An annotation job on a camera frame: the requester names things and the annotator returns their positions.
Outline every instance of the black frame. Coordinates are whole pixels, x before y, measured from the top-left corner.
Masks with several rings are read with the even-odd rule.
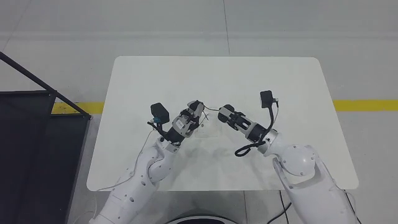
[[[25,75],[27,78],[31,79],[33,82],[41,86],[42,88],[46,89],[49,91],[51,94],[55,95],[56,98],[59,98],[69,106],[71,106],[73,109],[81,113],[84,117],[86,118],[91,118],[91,115],[88,114],[85,110],[81,109],[79,106],[74,104],[72,101],[70,101],[67,97],[61,95],[57,90],[43,82],[41,79],[39,79],[37,76],[35,76],[33,73],[30,73],[26,68],[23,66],[19,65],[16,61],[13,59],[9,58],[6,54],[3,52],[0,52],[0,60],[3,62],[7,63],[10,67],[13,69],[17,70],[19,73]]]

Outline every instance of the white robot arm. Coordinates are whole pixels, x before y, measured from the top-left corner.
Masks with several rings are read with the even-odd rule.
[[[264,157],[276,155],[273,159],[274,169],[304,223],[356,223],[356,215],[351,210],[345,193],[337,187],[317,152],[311,146],[286,144],[282,135],[272,129],[272,104],[277,103],[277,99],[272,97],[271,91],[261,92],[261,100],[262,107],[270,111],[271,124],[268,128],[251,121],[243,113],[235,112],[231,105],[225,105],[219,110],[218,119],[221,122],[241,131],[252,142],[235,154],[244,156],[251,147],[256,147]],[[314,176],[299,184],[291,184],[285,172],[299,177],[311,174]]]
[[[154,119],[148,124],[159,132],[160,137],[152,147],[139,154],[136,163],[126,169],[116,184],[118,186],[109,194],[102,211],[89,223],[130,223],[158,189],[159,182],[170,174],[181,142],[199,127],[203,110],[202,102],[189,102],[188,108],[181,111],[173,120],[170,130],[165,132],[162,125],[169,122],[169,113],[160,103],[152,105]]]

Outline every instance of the gray floor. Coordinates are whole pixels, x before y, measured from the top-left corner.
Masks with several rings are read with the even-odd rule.
[[[0,7],[0,50],[73,101],[104,101],[119,55],[310,56],[334,100],[398,99],[398,0],[0,0]],[[26,89],[37,88],[0,66],[0,90]],[[359,178],[351,191],[358,216],[397,223],[398,112],[338,117]],[[100,119],[90,126],[69,223],[94,209],[94,194],[99,208],[106,200],[85,185]],[[133,223],[189,211],[266,223],[281,208],[275,191],[158,192]]]

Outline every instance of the white table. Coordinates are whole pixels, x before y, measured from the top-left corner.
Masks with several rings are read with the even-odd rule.
[[[113,185],[136,160],[151,130],[146,124],[152,118],[151,104],[161,102],[170,119],[192,100],[214,108],[231,104],[267,127],[269,114],[259,101],[264,90],[279,98],[274,127],[285,140],[312,145],[339,187],[356,188],[358,178],[320,64],[308,57],[118,57],[87,187]],[[172,173],[159,190],[282,189],[271,157],[264,158],[255,149],[236,157],[234,151],[249,141],[226,124],[217,128],[216,138],[193,135],[184,140]],[[156,136],[151,135],[147,146]]]

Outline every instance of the yellow line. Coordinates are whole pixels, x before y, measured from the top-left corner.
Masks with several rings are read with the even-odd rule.
[[[104,102],[76,102],[76,105],[89,114],[102,114],[102,110],[104,109]],[[52,113],[64,114],[78,112],[64,102],[55,102]]]
[[[398,111],[398,100],[333,100],[336,111]]]
[[[89,114],[102,114],[104,102],[78,102]],[[333,100],[336,111],[398,111],[398,100]],[[56,102],[53,114],[77,113],[64,102]]]

